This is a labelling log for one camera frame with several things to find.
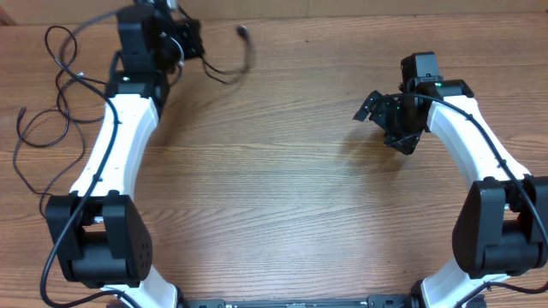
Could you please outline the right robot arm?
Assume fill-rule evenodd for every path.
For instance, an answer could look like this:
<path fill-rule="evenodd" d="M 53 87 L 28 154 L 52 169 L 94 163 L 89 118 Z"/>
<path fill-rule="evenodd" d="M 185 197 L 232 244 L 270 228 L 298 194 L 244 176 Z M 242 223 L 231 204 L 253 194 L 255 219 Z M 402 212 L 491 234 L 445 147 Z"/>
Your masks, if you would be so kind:
<path fill-rule="evenodd" d="M 488 127 L 464 80 L 446 80 L 434 53 L 401 61 L 395 94 L 371 92 L 355 119 L 375 122 L 384 143 L 414 153 L 423 133 L 439 138 L 468 186 L 451 235 L 453 257 L 417 281 L 405 307 L 484 307 L 482 292 L 500 287 L 539 294 L 546 286 L 517 287 L 511 276 L 547 264 L 547 179 L 532 175 Z"/>

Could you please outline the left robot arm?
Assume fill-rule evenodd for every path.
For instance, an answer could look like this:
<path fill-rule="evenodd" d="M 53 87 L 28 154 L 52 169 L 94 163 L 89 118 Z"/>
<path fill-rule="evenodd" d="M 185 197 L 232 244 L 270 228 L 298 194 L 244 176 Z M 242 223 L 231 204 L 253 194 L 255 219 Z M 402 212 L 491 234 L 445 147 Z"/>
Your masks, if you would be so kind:
<path fill-rule="evenodd" d="M 181 290 L 152 263 L 152 238 L 134 204 L 146 145 L 170 93 L 170 74 L 204 52 L 200 23 L 173 18 L 175 1 L 137 1 L 116 12 L 121 49 L 100 92 L 102 127 L 68 194 L 49 199 L 49 264 L 64 278 L 129 307 L 182 307 Z"/>

